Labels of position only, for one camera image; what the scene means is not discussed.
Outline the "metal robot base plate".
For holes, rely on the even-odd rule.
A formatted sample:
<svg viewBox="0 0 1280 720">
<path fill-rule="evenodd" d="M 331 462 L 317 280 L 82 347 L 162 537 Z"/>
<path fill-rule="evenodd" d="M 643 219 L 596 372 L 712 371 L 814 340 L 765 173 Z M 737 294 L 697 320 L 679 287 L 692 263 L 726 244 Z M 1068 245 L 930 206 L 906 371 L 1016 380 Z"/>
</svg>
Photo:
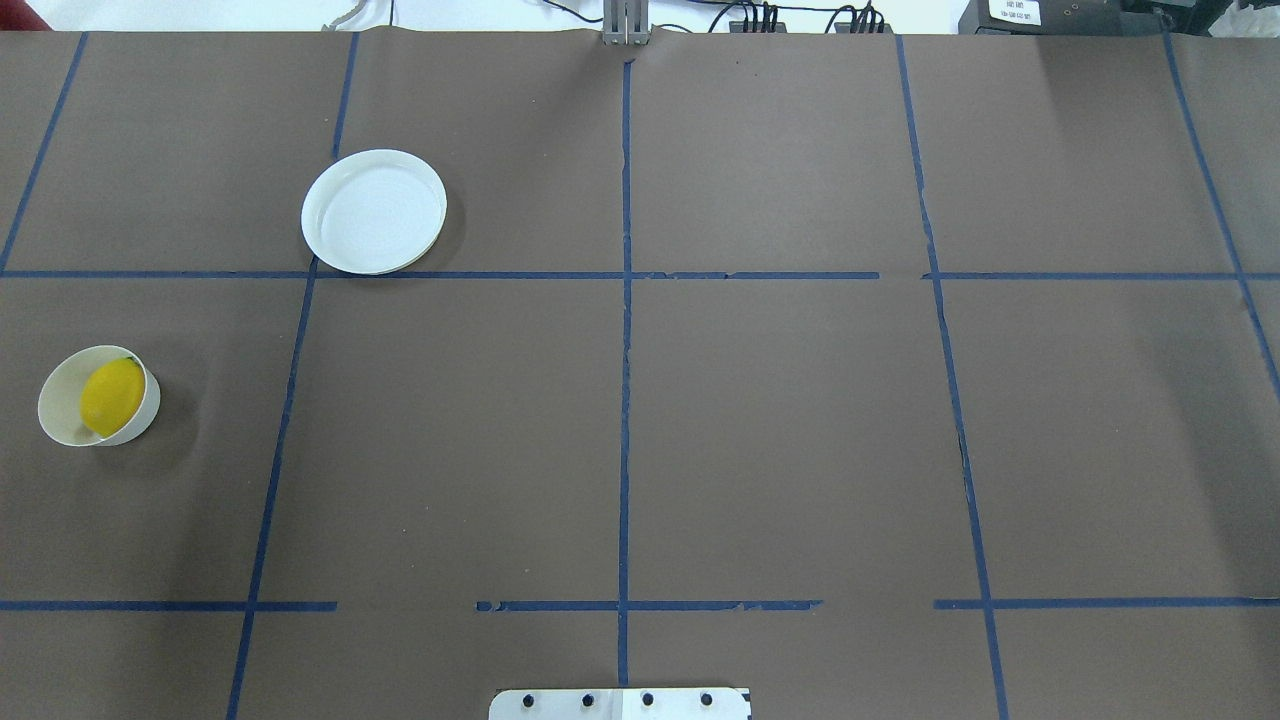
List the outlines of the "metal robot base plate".
<svg viewBox="0 0 1280 720">
<path fill-rule="evenodd" d="M 746 689 L 657 687 L 509 689 L 490 702 L 489 719 L 751 719 Z"/>
</svg>

